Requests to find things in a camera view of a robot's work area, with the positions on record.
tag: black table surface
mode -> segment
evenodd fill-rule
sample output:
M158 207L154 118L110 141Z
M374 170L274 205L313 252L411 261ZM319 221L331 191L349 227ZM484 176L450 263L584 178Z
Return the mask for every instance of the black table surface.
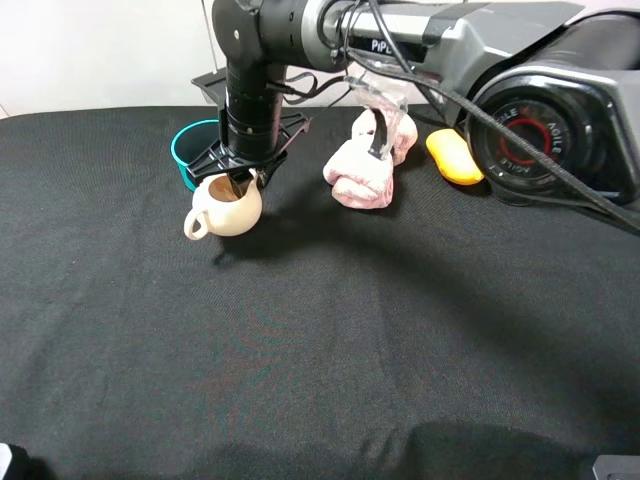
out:
M43 478L577 478L640 454L640 240L447 184L331 198L357 109L258 226L190 242L172 136L209 108L0 122L0 442Z

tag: pink plush toy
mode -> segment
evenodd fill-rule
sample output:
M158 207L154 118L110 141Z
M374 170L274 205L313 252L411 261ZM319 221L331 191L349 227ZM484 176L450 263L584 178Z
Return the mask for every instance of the pink plush toy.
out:
M405 114L397 127L392 154L379 159L369 153L375 131L375 117L367 109L353 123L351 140L347 140L324 167L324 178L333 185L333 198L345 207L388 206L393 198L393 167L404 162L418 138L416 124Z

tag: yellow object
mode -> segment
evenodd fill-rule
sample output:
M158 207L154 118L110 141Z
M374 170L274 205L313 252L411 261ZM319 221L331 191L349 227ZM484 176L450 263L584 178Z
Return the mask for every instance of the yellow object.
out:
M444 178L458 185L474 185L484 175L473 161L469 146L453 129L433 132L427 137L427 148Z

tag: white wall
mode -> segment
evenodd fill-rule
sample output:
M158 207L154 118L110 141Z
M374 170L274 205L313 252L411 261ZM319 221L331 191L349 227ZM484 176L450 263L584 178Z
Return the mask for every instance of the white wall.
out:
M213 69L211 22L201 1L0 0L0 105L9 115L204 105L190 84ZM204 1L208 16L213 0ZM579 1L591 9L640 4ZM335 87L308 105L326 104L341 92ZM421 100L415 90L411 100Z

